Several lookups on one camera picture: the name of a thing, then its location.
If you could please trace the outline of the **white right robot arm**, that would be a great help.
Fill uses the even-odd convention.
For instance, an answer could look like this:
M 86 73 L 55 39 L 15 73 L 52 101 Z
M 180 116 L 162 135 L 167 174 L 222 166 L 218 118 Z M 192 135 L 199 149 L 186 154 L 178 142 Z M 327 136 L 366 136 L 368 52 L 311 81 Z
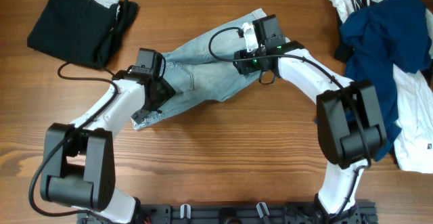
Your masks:
M 318 142 L 327 159 L 315 219 L 335 223 L 353 215 L 361 176 L 386 141 L 375 87 L 336 74 L 297 41 L 270 49 L 241 48 L 232 62 L 241 74 L 271 71 L 315 103 Z

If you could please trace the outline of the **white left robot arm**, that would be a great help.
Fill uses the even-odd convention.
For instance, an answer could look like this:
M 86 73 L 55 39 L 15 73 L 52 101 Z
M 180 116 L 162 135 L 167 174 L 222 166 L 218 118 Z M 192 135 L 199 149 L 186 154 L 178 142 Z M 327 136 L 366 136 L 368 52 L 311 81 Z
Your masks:
M 116 188 L 113 141 L 128 120 L 143 122 L 158 111 L 175 90 L 146 72 L 121 70 L 110 88 L 84 115 L 46 131 L 43 161 L 29 187 L 32 208 L 35 186 L 44 201 L 69 207 L 81 223 L 142 223 L 140 201 Z

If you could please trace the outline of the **light blue denim shorts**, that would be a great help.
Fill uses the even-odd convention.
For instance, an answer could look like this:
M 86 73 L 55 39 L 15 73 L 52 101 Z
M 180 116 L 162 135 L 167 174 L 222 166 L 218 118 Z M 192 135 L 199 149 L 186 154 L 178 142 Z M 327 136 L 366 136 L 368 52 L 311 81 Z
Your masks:
M 175 94 L 159 107 L 158 112 L 150 112 L 141 123 L 134 122 L 134 130 L 176 116 L 206 100 L 224 102 L 258 80 L 259 72 L 239 74 L 232 63 L 214 59 L 209 53 L 208 43 L 214 33 L 224 28 L 240 28 L 245 23 L 266 16 L 263 9 L 256 9 L 164 53 L 167 61 L 164 79 L 175 90 Z

